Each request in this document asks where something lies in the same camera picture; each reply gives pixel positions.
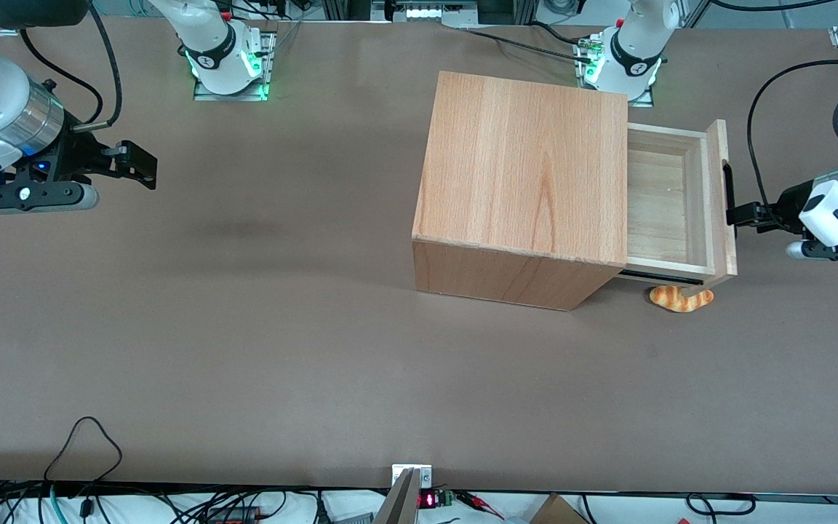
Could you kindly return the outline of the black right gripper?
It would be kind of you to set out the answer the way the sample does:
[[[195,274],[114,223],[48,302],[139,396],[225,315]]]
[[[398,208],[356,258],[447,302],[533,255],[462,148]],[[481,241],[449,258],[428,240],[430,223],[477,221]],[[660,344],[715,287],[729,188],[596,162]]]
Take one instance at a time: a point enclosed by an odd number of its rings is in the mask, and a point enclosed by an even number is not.
[[[120,156],[123,169],[113,165]],[[63,133],[40,152],[19,160],[15,164],[15,178],[90,183],[90,176],[100,175],[136,181],[153,191],[156,170],[157,158],[132,140],[120,140],[110,147],[92,133]]]

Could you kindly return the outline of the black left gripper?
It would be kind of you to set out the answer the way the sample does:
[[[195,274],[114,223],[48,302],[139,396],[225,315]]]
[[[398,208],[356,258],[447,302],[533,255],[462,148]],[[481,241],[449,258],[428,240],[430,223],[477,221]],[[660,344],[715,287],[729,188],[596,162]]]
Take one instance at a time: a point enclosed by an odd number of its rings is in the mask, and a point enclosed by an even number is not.
[[[813,180],[808,180],[784,190],[774,204],[774,213],[771,206],[766,205],[739,205],[727,209],[726,225],[752,226],[758,234],[781,229],[802,234],[805,227],[799,215],[810,199],[813,186]]]

